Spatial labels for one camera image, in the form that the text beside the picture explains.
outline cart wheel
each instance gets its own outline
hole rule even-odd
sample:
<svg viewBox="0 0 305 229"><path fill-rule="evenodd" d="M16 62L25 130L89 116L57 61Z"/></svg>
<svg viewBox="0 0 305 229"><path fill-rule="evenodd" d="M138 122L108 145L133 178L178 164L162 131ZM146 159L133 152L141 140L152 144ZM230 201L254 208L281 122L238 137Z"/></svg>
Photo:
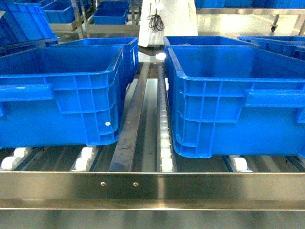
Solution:
<svg viewBox="0 0 305 229"><path fill-rule="evenodd" d="M275 32L275 30L276 30L276 26L272 26L271 27L271 32Z"/></svg>

